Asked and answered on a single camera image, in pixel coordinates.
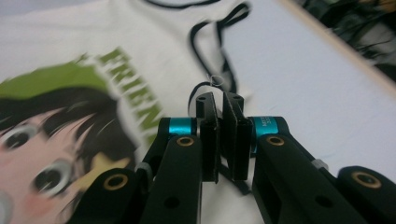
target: black hair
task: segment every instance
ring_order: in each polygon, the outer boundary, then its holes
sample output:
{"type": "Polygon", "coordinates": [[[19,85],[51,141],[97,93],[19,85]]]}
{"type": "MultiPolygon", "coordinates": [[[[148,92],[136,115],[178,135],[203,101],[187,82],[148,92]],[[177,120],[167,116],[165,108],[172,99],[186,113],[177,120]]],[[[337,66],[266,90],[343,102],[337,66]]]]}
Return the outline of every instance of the black hair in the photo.
{"type": "Polygon", "coordinates": [[[117,101],[107,93],[92,88],[75,87],[49,91],[29,99],[0,99],[0,130],[7,130],[33,116],[58,109],[42,126],[53,136],[68,123],[87,118],[79,126],[76,141],[88,131],[76,159],[82,160],[84,172],[91,170],[92,158],[99,152],[111,160],[130,158],[134,168],[135,144],[125,134],[117,116],[117,101]]]}

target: metal screw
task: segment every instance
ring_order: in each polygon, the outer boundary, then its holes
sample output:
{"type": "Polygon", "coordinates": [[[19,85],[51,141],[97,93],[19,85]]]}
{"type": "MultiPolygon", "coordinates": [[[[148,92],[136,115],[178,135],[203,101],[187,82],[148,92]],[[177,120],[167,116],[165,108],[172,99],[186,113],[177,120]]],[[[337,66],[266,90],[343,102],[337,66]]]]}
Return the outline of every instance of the metal screw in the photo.
{"type": "Polygon", "coordinates": [[[177,144],[181,147],[189,147],[194,143],[194,140],[190,137],[180,137],[177,139],[177,144]]]}
{"type": "Polygon", "coordinates": [[[126,175],[122,175],[122,174],[111,175],[105,180],[103,187],[107,190],[121,189],[126,185],[127,182],[128,182],[128,176],[126,175]]]}
{"type": "Polygon", "coordinates": [[[280,137],[268,136],[266,140],[269,144],[277,146],[277,147],[281,147],[281,146],[285,145],[285,141],[280,137]]]}
{"type": "Polygon", "coordinates": [[[382,186],[381,181],[379,181],[379,179],[377,179],[373,175],[369,175],[362,171],[353,172],[352,178],[360,185],[369,189],[379,189],[382,186]]]}

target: cartoon face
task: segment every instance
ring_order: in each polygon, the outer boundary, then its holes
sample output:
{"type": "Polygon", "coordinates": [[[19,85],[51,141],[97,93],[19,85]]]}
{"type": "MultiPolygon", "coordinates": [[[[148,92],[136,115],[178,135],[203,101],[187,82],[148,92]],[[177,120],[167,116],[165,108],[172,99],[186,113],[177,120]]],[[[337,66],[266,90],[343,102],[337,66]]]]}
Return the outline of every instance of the cartoon face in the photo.
{"type": "Polygon", "coordinates": [[[79,191],[70,183],[82,173],[76,156],[85,133],[76,139],[76,131],[89,116],[49,136],[43,123],[54,113],[0,132],[0,224],[53,223],[79,191]]]}

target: anime eye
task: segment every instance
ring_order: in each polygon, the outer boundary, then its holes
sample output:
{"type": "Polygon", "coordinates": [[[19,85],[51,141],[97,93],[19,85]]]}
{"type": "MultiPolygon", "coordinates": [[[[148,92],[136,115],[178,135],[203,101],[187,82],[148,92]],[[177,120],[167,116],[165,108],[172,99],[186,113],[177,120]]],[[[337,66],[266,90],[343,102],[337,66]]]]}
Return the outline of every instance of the anime eye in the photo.
{"type": "Polygon", "coordinates": [[[62,193],[69,185],[72,165],[68,161],[58,160],[44,168],[35,177],[33,187],[39,193],[54,196],[62,193]]]}
{"type": "Polygon", "coordinates": [[[38,128],[32,124],[18,126],[1,137],[1,143],[8,149],[23,146],[38,133],[38,128]]]}

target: cloth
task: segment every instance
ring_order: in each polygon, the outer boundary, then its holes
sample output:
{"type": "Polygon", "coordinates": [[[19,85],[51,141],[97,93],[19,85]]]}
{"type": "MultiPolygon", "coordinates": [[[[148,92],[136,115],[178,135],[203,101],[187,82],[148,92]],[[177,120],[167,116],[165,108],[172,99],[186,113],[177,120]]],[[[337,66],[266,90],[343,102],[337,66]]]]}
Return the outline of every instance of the cloth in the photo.
{"type": "MultiPolygon", "coordinates": [[[[141,161],[161,117],[188,116],[197,85],[238,90],[220,40],[241,1],[0,4],[2,224],[64,223],[99,174],[141,161]]],[[[261,220],[228,182],[205,189],[204,223],[261,220]]]]}

